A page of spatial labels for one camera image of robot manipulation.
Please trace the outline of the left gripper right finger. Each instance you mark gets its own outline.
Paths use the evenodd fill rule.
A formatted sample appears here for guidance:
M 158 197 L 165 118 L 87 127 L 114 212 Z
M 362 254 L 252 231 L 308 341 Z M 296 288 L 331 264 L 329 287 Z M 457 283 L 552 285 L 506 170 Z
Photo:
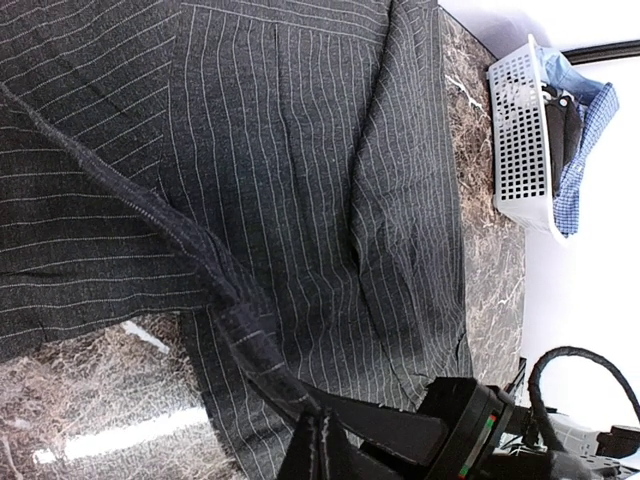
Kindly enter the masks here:
M 322 417 L 322 478 L 356 480 L 359 473 L 352 454 L 352 445 L 337 415 L 329 409 Z

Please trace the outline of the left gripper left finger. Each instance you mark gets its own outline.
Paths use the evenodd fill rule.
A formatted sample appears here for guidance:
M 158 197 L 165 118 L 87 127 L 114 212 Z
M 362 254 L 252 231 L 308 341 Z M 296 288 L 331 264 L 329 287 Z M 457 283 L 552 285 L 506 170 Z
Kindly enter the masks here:
M 300 416 L 277 480 L 316 480 L 320 477 L 318 422 L 310 413 Z

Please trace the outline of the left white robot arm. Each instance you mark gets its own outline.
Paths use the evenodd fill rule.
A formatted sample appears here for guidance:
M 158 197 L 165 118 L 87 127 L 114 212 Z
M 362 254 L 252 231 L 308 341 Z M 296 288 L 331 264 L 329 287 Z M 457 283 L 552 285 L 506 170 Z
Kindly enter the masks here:
M 608 370 L 632 406 L 639 401 L 605 357 L 564 346 L 546 352 L 531 374 L 506 388 L 474 378 L 436 379 L 415 412 L 312 389 L 319 413 L 305 413 L 281 479 L 636 479 L 639 431 L 589 432 L 542 398 L 547 365 L 581 357 Z

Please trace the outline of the white perforated plastic basket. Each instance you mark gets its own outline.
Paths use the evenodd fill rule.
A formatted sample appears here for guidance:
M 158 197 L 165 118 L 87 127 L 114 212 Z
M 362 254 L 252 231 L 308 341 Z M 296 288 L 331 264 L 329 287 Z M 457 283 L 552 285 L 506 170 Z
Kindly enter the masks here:
M 494 141 L 495 208 L 521 227 L 559 245 L 568 239 L 553 213 L 552 169 L 537 42 L 527 42 L 489 66 Z

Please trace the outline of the black pinstriped long sleeve shirt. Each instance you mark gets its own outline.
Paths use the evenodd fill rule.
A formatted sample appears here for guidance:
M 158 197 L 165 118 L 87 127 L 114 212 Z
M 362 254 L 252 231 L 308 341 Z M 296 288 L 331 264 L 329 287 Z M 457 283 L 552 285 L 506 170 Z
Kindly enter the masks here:
M 434 1 L 5 1 L 1 356 L 180 311 L 241 469 L 290 429 L 227 347 L 402 409 L 469 376 Z

